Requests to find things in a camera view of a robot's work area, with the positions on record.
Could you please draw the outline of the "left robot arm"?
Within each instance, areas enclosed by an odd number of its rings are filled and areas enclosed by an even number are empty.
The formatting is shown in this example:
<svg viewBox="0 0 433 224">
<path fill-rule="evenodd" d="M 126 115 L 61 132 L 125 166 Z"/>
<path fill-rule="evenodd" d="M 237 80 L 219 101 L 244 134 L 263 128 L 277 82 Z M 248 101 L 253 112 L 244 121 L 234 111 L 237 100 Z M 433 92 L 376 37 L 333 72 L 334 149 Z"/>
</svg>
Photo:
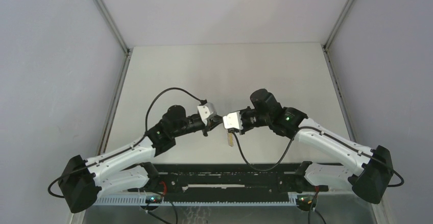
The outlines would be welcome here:
<svg viewBox="0 0 433 224">
<path fill-rule="evenodd" d="M 183 106 L 173 105 L 161 120 L 133 142 L 108 153 L 69 159 L 55 180 L 71 213 L 91 207 L 98 199 L 115 192 L 144 188 L 155 191 L 160 184 L 151 160 L 175 146 L 177 137 L 202 131 L 204 136 L 224 122 L 212 103 L 199 105 L 196 114 L 186 115 Z"/>
</svg>

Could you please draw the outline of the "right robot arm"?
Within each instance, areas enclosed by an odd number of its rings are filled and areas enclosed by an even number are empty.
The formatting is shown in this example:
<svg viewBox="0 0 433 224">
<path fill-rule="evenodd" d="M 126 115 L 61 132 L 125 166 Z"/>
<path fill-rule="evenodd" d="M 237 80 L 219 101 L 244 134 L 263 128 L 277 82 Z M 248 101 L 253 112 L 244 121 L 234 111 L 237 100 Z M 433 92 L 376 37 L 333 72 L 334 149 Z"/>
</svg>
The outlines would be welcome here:
<svg viewBox="0 0 433 224">
<path fill-rule="evenodd" d="M 311 163 L 295 177 L 296 187 L 309 191 L 326 185 L 351 189 L 361 199 L 379 204 L 391 178 L 395 175 L 390 151 L 384 146 L 370 148 L 341 137 L 322 127 L 308 115 L 293 107 L 283 107 L 266 89 L 250 95 L 253 107 L 234 113 L 234 129 L 241 135 L 253 128 L 268 127 L 290 140 L 311 146 L 341 164 L 321 166 Z"/>
</svg>

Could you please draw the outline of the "large keyring with yellow grip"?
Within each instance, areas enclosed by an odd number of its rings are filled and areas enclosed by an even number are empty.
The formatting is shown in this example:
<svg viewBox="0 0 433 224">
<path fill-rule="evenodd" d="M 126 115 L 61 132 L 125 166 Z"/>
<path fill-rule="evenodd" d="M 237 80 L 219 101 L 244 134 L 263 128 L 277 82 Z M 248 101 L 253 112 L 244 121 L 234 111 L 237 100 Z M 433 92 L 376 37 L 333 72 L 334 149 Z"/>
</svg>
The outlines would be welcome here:
<svg viewBox="0 0 433 224">
<path fill-rule="evenodd" d="M 233 132 L 227 130 L 227 142 L 230 147 L 234 147 L 234 137 Z"/>
</svg>

